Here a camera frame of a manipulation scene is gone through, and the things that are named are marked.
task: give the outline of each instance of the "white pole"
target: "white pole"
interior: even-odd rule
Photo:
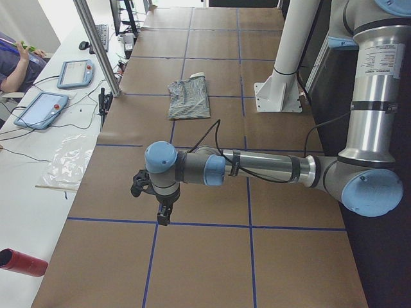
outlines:
[[[301,112],[295,73],[320,0],[291,0],[274,70],[265,83],[256,83],[259,112]]]

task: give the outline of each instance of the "striped cloth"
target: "striped cloth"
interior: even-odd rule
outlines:
[[[177,80],[168,85],[171,94],[170,119],[210,117],[210,104],[204,73],[191,75],[188,80]]]

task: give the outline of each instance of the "silver metal tube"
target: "silver metal tube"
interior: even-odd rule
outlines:
[[[232,150],[224,150],[223,154],[232,160]],[[298,160],[299,174],[298,178],[292,182],[303,183],[305,186],[310,186],[315,179],[315,163],[313,157],[300,158]],[[272,155],[265,153],[253,153],[240,151],[240,166],[261,175],[269,180],[289,181],[293,175],[293,162],[289,156]],[[230,163],[227,162],[225,167],[227,173],[231,170]],[[250,174],[239,170],[239,175],[251,176]]]
[[[107,83],[109,84],[111,93],[114,97],[118,97],[121,94],[121,90],[118,85],[116,76],[112,71],[109,58],[107,58],[103,44],[101,43],[100,37],[97,34],[95,23],[92,18],[89,6],[87,5],[87,1],[74,0],[74,5],[76,6],[80,20],[82,21],[84,30],[95,50],[97,60],[100,63],[101,68],[103,69],[103,74],[105,79],[107,80]]]
[[[354,36],[359,45],[346,148],[338,160],[390,167],[391,127],[397,109],[400,71],[410,26],[383,26]]]

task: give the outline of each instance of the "plastic bag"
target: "plastic bag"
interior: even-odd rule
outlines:
[[[76,191],[96,145],[96,136],[65,138],[36,187]]]

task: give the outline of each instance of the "red cylinder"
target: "red cylinder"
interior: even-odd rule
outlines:
[[[3,270],[40,277],[46,272],[47,266],[48,263],[44,260],[9,248],[0,252],[0,268]]]

